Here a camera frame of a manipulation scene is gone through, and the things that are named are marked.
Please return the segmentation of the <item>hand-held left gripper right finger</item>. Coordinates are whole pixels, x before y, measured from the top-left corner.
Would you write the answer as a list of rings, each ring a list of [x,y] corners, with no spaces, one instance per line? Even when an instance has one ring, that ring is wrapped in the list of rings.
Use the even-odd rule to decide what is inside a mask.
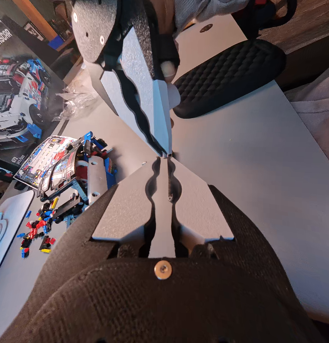
[[[188,257],[197,245],[234,240],[210,186],[171,157],[173,202],[171,233],[175,256]]]

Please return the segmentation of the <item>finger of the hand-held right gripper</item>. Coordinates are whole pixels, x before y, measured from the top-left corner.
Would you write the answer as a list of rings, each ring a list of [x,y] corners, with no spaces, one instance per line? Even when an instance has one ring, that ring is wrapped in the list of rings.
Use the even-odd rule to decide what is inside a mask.
[[[121,66],[137,89],[140,108],[148,120],[150,134],[162,151],[170,155],[172,128],[167,83],[152,78],[134,27],[124,38]]]
[[[104,71],[101,83],[119,118],[158,156],[164,156],[165,141],[161,131],[160,136],[155,132],[151,86],[146,85],[145,91],[138,90],[135,82],[120,69]]]

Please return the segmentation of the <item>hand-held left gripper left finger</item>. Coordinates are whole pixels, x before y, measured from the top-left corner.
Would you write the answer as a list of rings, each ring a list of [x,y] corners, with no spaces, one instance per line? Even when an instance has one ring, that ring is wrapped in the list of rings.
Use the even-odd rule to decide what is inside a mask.
[[[154,238],[157,176],[161,158],[146,163],[118,183],[92,238],[131,245],[139,257],[147,258]]]

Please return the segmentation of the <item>partly built lego car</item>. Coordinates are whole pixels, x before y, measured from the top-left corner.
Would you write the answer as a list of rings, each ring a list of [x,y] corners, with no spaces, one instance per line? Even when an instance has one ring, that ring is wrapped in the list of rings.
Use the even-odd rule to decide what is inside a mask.
[[[37,197],[44,205],[38,219],[67,227],[109,188],[116,184],[117,167],[103,139],[89,131],[65,145],[59,159],[42,174]]]

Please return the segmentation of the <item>pile of colourful lego pieces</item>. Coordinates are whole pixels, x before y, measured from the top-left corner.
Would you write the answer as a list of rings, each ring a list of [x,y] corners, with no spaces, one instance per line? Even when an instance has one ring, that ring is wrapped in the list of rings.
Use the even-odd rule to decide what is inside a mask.
[[[36,213],[36,220],[28,221],[26,224],[29,232],[17,235],[18,238],[22,238],[20,246],[21,258],[25,259],[29,256],[30,246],[38,238],[42,239],[39,250],[47,254],[51,252],[56,239],[50,237],[49,233],[52,230],[53,216],[58,200],[59,197],[55,197],[53,200],[43,203]]]

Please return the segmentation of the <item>person's right forearm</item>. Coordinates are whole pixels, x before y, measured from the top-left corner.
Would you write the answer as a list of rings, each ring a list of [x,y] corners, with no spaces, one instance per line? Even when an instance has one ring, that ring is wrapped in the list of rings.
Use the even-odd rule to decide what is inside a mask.
[[[228,15],[244,9],[249,0],[175,0],[175,27],[183,31],[192,20],[202,22],[216,15]]]

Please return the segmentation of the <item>lego set cardboard box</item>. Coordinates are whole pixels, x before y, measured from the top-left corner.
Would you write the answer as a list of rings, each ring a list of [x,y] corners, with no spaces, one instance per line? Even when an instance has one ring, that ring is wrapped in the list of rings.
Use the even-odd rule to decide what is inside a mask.
[[[0,19],[0,180],[10,182],[52,135],[63,110],[60,54],[7,16]]]

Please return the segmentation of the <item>person's right hand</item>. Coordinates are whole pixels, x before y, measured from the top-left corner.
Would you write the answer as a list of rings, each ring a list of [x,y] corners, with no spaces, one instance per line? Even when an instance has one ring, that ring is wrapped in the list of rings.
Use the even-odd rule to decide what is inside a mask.
[[[157,15],[159,33],[173,35],[176,31],[174,0],[151,0],[150,2]],[[172,82],[177,72],[177,67],[174,66],[174,63],[171,61],[162,62],[161,69],[165,81],[167,83]]]

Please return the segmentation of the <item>heap of clear plastic bags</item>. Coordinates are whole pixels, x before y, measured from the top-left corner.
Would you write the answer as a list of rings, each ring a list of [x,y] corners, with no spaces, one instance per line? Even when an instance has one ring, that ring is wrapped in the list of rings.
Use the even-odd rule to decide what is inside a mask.
[[[57,95],[64,100],[64,109],[52,119],[52,122],[86,118],[103,102],[93,88],[85,63],[81,64],[78,73],[63,91]]]

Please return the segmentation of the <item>shiny sticker sheet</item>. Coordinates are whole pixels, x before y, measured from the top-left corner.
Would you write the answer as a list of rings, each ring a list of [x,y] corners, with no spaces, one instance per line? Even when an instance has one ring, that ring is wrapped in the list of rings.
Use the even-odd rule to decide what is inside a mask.
[[[71,137],[59,135],[48,137],[24,161],[13,178],[34,189],[38,189],[46,171],[66,154],[67,146],[75,142],[75,140]]]

